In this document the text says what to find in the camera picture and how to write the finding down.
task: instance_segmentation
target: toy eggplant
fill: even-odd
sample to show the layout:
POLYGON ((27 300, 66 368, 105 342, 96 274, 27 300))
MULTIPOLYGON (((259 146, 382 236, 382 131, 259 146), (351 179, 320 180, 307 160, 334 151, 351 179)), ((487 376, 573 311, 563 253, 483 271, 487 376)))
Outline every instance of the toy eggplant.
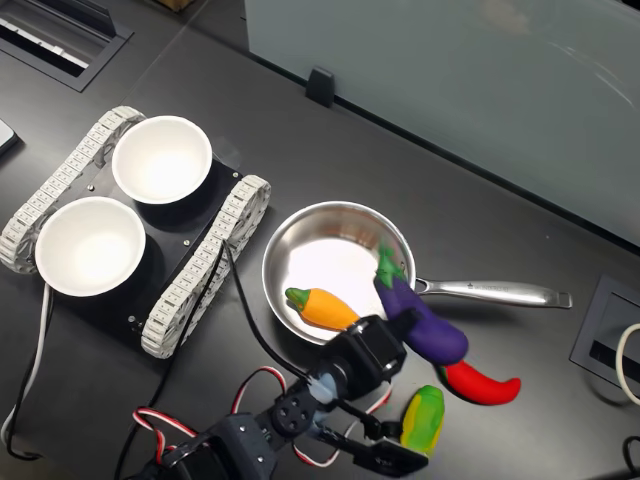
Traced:
POLYGON ((402 311, 414 309, 419 320, 405 342, 421 357, 436 365, 452 365, 464 358, 469 341, 464 333, 438 318, 405 280, 404 272, 391 260, 393 251, 380 249, 374 286, 391 320, 402 311))

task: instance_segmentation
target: white cable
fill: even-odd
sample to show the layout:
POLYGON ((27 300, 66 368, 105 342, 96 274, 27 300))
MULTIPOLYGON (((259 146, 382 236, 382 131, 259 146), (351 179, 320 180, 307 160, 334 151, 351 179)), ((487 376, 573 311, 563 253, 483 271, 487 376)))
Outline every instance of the white cable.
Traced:
POLYGON ((618 350, 616 351, 616 374, 618 375, 618 382, 620 382, 620 387, 622 391, 629 397, 636 405, 640 406, 640 398, 636 397, 629 385, 627 384, 627 380, 624 378, 624 372, 622 371, 622 357, 624 355, 624 347, 627 344, 627 340, 629 336, 633 333, 640 330, 640 323, 636 323, 635 325, 631 325, 627 328, 622 336, 620 337, 620 342, 618 343, 618 350))
MULTIPOLYGON (((23 400, 29 394, 29 390, 31 390, 31 386, 38 375, 38 369, 40 368, 40 361, 42 360, 42 351, 44 350, 44 337, 47 331, 47 313, 49 312, 49 297, 51 296, 51 287, 45 283, 44 284, 44 294, 42 296, 42 313, 40 314, 40 332, 38 333, 38 347, 36 349, 36 358, 33 361, 33 368, 31 369, 31 376, 29 377, 29 381, 27 382, 27 386, 24 389, 23 400)), ((13 413, 16 411, 16 407, 14 405, 11 413, 7 417, 7 419, 2 424, 2 430, 0 430, 0 438, 2 439, 2 443, 7 445, 7 429, 9 428, 9 423, 11 423, 11 419, 13 418, 13 413)), ((26 455, 24 452, 20 452, 19 450, 15 450, 16 453, 20 455, 26 455)))

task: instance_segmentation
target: frying pan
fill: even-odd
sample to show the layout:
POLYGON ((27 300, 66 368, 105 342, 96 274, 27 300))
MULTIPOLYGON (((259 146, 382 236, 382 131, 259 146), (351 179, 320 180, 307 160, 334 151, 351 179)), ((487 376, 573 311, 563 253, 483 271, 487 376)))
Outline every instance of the frying pan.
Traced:
POLYGON ((350 202, 324 202, 286 219, 271 237, 262 262, 262 283, 271 309, 299 337, 322 345, 338 332, 308 324, 289 305, 285 290, 321 288, 346 302, 358 315, 384 309, 373 286, 378 247, 395 252, 419 295, 451 295, 524 307, 571 308, 571 295, 525 283, 432 281, 416 278, 416 267, 400 230, 375 210, 350 202))

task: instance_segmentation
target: red chili pepper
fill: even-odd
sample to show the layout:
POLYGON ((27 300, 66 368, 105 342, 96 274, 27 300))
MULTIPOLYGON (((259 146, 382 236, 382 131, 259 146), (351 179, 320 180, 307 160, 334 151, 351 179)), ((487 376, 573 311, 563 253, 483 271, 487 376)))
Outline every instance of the red chili pepper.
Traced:
POLYGON ((443 367, 449 386, 463 397, 482 405, 502 405, 513 401, 520 392, 520 379, 498 382, 460 361, 443 367))

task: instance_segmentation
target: dark countertop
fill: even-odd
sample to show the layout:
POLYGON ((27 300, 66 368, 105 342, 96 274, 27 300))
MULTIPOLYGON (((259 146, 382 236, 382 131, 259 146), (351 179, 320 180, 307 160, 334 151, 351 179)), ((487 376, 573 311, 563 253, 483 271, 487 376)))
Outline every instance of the dark countertop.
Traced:
MULTIPOLYGON (((160 24, 166 22, 173 34, 180 26, 159 10, 147 40, 129 25, 138 43, 125 47, 106 77, 82 95, 0 54, 0 115, 27 144, 0 160, 0 223, 125 96, 124 104, 148 116, 188 117, 212 140, 223 138, 238 150, 240 171, 273 186, 271 207, 240 258, 240 275, 265 336, 300 365, 311 365, 316 351, 273 317, 260 270, 273 231, 312 203, 349 200, 379 210, 404 233, 418 273, 427 278, 524 281, 573 294, 570 311, 429 300, 464 329, 472 363, 495 378, 520 376, 523 389, 514 403, 492 408, 445 393, 447 415, 436 455, 416 477, 586 479, 622 469, 620 445, 638 434, 640 409, 597 398, 592 388, 618 400, 622 393, 599 379, 587 381, 569 354, 600 275, 640 290, 640 258, 346 110, 312 103, 299 86, 215 40, 216 31, 209 30, 215 4, 138 81, 130 71, 144 70, 136 56, 148 65, 159 43, 172 36, 160 24), (159 30, 162 38, 150 39, 159 30), (38 120, 44 105, 48 122, 38 120), (58 110, 52 105, 60 111, 55 123, 51 115, 58 110)), ((131 5, 143 8, 141 2, 131 5)), ((186 344, 159 403, 197 428, 228 412, 239 384, 256 367, 273 364, 251 336, 233 285, 226 285, 186 344)), ((2 412, 14 401, 35 345, 40 289, 37 278, 0 269, 0 362, 15 365, 0 374, 2 412)), ((42 370, 21 412, 20 435, 80 478, 110 478, 130 413, 151 395, 160 371, 148 356, 82 319, 60 310, 54 322, 42 370)), ((424 384, 439 385, 432 368, 411 354, 381 416, 399 417, 424 384)), ((244 406, 258 412, 276 394, 269 379, 257 381, 244 406)), ((339 418, 337 425, 343 423, 339 418)), ((139 467, 153 444, 141 433, 129 465, 139 467)), ((309 452, 318 452, 319 459, 326 454, 309 452)), ((379 478, 353 467, 346 455, 322 470, 283 451, 276 478, 303 474, 379 478)))

